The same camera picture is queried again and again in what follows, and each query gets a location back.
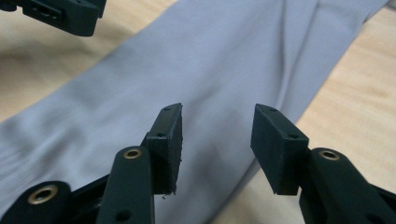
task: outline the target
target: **brass insert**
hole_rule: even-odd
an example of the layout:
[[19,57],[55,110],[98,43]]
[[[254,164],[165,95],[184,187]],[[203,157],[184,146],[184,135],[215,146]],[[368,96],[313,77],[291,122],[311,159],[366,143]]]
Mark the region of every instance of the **brass insert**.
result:
[[319,155],[321,157],[323,157],[324,159],[330,160],[330,161],[338,161],[340,160],[340,156],[338,156],[337,154],[335,154],[332,151],[327,151],[327,150],[323,150],[319,152]]
[[139,148],[131,148],[124,152],[124,157],[128,160],[136,159],[142,155],[142,151]]
[[30,204],[41,204],[49,201],[58,193],[58,187],[47,185],[33,192],[27,200]]

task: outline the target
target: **wooden table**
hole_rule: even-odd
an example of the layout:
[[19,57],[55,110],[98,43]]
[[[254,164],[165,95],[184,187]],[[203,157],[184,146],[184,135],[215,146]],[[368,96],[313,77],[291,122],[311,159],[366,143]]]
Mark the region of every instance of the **wooden table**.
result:
[[[90,38],[51,28],[21,11],[0,11],[0,121],[97,63],[174,2],[109,2]],[[311,148],[344,153],[369,182],[396,192],[395,87],[396,12],[383,8],[363,26],[297,125]],[[297,197],[274,196],[262,172],[214,221],[302,222]]]

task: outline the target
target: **black plastic part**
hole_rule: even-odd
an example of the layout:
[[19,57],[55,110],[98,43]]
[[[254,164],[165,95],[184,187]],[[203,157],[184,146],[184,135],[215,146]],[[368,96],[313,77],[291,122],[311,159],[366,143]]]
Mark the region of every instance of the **black plastic part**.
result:
[[107,180],[96,223],[154,223],[151,189],[149,151],[144,147],[121,150]]
[[92,36],[96,21],[102,18],[106,0],[0,0],[0,9],[15,11],[72,35]]
[[81,189],[72,192],[71,223],[95,223],[99,213],[102,197],[105,193],[108,175],[99,178]]
[[312,193],[310,191],[303,189],[300,195],[299,204],[305,224],[326,223],[326,209],[319,197],[312,197]]
[[61,181],[38,184],[26,190],[4,214],[1,224],[68,223],[70,187]]
[[381,196],[384,202],[389,206],[389,208],[393,210],[393,213],[396,214],[396,194],[385,189],[381,189],[380,187],[374,185],[372,186],[376,192],[378,192],[379,196]]
[[341,153],[313,149],[307,167],[326,209],[326,223],[396,223],[393,211]]
[[154,194],[177,190],[183,141],[181,108],[181,104],[163,108],[142,143],[151,155]]
[[250,147],[274,193],[297,194],[299,165],[307,155],[308,142],[282,113],[267,105],[256,105]]
[[9,0],[0,0],[0,10],[12,12],[17,10],[17,5]]

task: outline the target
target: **fabric fold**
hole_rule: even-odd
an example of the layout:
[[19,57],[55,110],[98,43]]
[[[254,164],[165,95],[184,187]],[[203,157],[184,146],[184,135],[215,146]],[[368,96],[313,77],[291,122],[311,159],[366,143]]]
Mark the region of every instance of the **fabric fold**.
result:
[[205,223],[254,155],[254,105],[304,112],[367,17],[386,1],[180,0],[84,74],[0,125],[0,212],[27,188],[108,174],[160,109],[182,103],[177,195],[157,223]]

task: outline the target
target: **gray fabric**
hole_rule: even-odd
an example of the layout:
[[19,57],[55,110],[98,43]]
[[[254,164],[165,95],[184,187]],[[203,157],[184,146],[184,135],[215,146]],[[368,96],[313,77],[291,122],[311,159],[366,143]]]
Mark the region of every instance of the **gray fabric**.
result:
[[157,223],[204,223],[253,162],[254,105],[292,121],[385,0],[180,0],[51,96],[0,125],[0,211],[46,180],[82,187],[181,102],[177,195]]

